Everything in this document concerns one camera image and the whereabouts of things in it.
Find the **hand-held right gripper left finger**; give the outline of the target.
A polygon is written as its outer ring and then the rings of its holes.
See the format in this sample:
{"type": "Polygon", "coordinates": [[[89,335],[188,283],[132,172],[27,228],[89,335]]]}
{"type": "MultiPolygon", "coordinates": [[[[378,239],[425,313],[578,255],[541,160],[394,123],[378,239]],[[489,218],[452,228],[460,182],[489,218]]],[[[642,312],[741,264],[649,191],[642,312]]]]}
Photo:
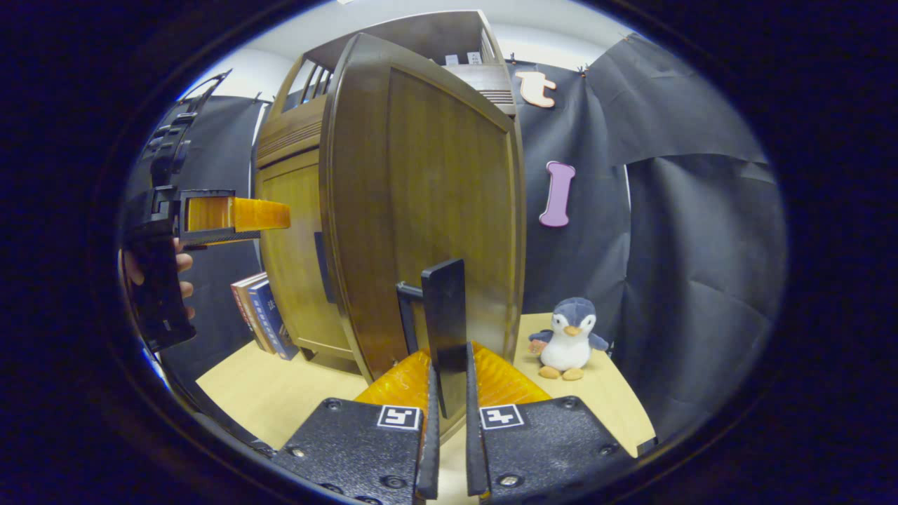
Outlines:
{"type": "Polygon", "coordinates": [[[353,400],[321,400],[272,462],[339,502],[424,504],[438,495],[436,372],[410,354],[353,400]]]}

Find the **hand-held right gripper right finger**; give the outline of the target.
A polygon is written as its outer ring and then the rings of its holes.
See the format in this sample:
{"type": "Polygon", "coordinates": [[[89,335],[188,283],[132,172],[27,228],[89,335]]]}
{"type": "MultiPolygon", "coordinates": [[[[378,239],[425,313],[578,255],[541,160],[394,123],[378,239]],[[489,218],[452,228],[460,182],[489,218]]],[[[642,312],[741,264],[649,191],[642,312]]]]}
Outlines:
{"type": "Polygon", "coordinates": [[[576,396],[488,406],[485,348],[467,345],[467,486],[481,504],[564,504],[613,485],[636,461],[576,396]]]}

